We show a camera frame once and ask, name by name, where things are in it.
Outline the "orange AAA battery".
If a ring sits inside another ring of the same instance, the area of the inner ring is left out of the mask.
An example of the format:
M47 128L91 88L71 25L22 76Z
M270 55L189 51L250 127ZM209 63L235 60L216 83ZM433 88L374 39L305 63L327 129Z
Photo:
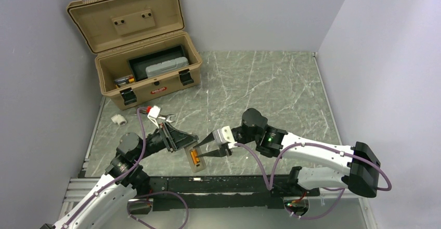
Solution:
M195 151L196 151L196 149L192 149L192 150L190 150L190 156L191 156L191 159L192 159L192 162L193 162L193 164L194 165L197 165L198 163L195 161L195 159L194 159L194 156L195 156Z
M201 161L201 159L199 158L199 153L197 152L197 151L195 151L195 156L194 156L194 159L195 159L195 161L197 162L197 163L199 163L200 161Z

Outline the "white remote control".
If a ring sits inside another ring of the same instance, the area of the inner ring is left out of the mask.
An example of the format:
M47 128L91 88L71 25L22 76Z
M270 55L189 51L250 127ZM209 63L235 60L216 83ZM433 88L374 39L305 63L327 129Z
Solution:
M198 173L206 169L206 163L203 158L199 158L202 154L199 147L188 146L185 148L185 153L193 173Z

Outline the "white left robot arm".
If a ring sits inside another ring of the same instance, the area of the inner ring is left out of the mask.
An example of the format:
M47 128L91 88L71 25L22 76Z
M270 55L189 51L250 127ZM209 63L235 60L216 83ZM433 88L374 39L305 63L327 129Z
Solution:
M95 186L59 221L45 223L42 228L99 228L129 200L160 192L167 186L143 170L142 159L163 149L177 151L197 141L198 136L180 131L168 122L143 137L134 132L122 135L115 157Z

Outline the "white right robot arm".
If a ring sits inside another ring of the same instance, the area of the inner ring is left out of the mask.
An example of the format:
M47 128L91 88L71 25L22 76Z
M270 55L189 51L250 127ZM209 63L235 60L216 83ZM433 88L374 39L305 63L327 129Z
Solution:
M198 155L203 157L227 157L233 149L250 142L256 148L250 150L276 160L271 174L264 177L268 190L272 190L276 170L282 159L298 158L316 163L317 168L294 166L287 179L287 190L299 195L317 188L348 189L365 198L375 198L379 191L387 192L392 185L381 170L381 163L371 148L363 142L354 146L335 145L303 138L294 133L271 126L268 119L257 109L247 109L241 117L241 124L231 128L225 126L208 134L197 145L214 142L218 148Z

